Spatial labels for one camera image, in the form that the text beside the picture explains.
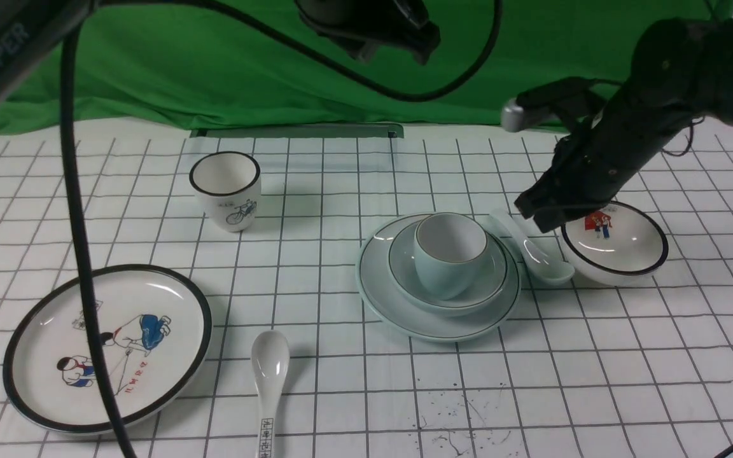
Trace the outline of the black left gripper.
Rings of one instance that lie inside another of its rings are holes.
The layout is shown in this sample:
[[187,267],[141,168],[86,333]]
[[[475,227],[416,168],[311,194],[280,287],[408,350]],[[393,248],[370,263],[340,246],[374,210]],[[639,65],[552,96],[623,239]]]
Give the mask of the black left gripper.
[[440,44],[440,29],[422,1],[296,1],[302,22],[360,62],[382,46],[409,52],[425,65]]

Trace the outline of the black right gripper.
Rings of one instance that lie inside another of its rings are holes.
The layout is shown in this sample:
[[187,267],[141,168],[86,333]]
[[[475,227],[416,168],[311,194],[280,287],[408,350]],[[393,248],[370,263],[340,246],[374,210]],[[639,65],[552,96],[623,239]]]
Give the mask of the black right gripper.
[[517,210],[543,233],[602,211],[697,116],[680,102],[613,96],[556,145],[550,167],[515,200]]

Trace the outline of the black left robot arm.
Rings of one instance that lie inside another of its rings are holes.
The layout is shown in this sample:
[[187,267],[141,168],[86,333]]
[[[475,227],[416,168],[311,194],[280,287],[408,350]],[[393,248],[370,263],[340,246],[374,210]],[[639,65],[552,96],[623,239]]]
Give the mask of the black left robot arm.
[[[59,133],[73,133],[74,52],[82,24],[118,1],[0,1],[0,104],[33,69],[64,44]],[[300,20],[348,55],[366,62],[382,46],[407,50],[427,64],[440,44],[440,29],[422,1],[296,1]]]

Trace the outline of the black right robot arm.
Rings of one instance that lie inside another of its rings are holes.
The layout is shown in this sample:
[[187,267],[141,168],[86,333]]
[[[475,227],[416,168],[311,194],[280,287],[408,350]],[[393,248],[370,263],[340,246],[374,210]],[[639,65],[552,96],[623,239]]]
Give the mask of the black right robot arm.
[[503,126],[512,132],[550,117],[568,130],[550,167],[515,201],[542,232],[599,211],[694,119],[733,127],[733,20],[667,18],[634,47],[628,78],[610,99],[598,80],[568,76],[512,99]]

